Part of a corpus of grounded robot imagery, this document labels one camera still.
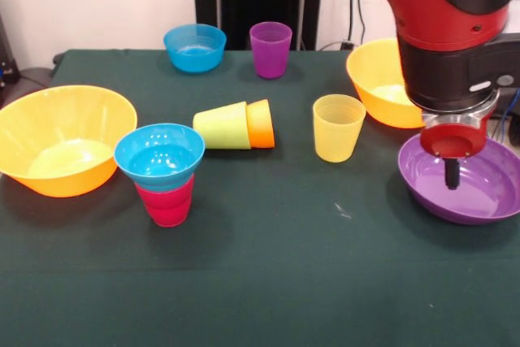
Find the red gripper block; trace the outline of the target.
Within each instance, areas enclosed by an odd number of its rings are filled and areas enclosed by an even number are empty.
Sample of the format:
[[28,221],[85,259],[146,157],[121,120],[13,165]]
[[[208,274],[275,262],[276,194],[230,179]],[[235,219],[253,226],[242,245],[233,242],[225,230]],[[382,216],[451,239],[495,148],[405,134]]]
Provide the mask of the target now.
[[424,128],[420,144],[436,157],[444,158],[444,181],[448,189],[456,190],[460,184],[460,163],[457,158],[468,158],[479,153],[486,144],[483,128],[466,124],[440,124]]

